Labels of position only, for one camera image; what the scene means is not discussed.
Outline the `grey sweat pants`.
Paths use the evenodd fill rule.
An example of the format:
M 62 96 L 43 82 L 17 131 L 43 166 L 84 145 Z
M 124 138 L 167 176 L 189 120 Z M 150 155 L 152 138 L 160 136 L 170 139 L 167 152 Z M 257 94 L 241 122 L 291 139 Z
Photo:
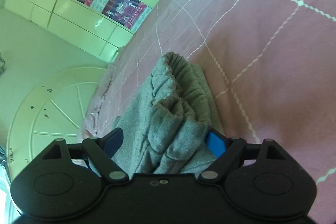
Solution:
M 123 144 L 112 160 L 129 176 L 198 176 L 216 159 L 206 146 L 206 135 L 222 126 L 201 67 L 169 52 L 112 127 L 123 130 Z

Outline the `cream wooden headboard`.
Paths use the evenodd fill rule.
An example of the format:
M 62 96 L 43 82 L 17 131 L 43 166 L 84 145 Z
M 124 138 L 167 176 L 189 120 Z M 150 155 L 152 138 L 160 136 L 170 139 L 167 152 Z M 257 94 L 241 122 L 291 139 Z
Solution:
M 54 74 L 23 100 L 7 136 L 10 180 L 54 139 L 76 143 L 103 68 L 77 67 Z

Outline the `pink checked pillow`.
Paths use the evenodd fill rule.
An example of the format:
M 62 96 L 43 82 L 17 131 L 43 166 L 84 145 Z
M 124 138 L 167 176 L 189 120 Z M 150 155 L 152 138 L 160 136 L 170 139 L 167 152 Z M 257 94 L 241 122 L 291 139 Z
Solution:
M 82 122 L 77 135 L 78 143 L 81 143 L 84 139 L 89 137 L 101 138 L 106 134 L 106 129 L 104 129 L 103 125 L 103 107 L 106 97 L 108 97 L 108 90 L 113 81 L 114 73 L 115 66 L 109 64 L 106 71 L 103 73 L 87 108 L 84 121 Z

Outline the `pink checked bed sheet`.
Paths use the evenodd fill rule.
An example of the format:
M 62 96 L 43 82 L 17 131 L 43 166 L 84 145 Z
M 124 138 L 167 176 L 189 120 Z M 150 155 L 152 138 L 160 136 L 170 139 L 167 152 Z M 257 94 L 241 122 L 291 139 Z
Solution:
M 167 52 L 202 68 L 218 131 L 278 142 L 315 180 L 311 218 L 335 223 L 335 0 L 160 0 L 113 62 L 106 133 Z

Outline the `lower left red poster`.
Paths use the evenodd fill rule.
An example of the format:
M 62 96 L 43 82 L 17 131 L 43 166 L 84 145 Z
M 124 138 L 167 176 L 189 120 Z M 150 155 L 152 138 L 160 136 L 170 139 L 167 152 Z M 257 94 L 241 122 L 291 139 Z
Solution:
M 109 0 L 102 14 L 135 33 L 151 11 L 139 0 Z

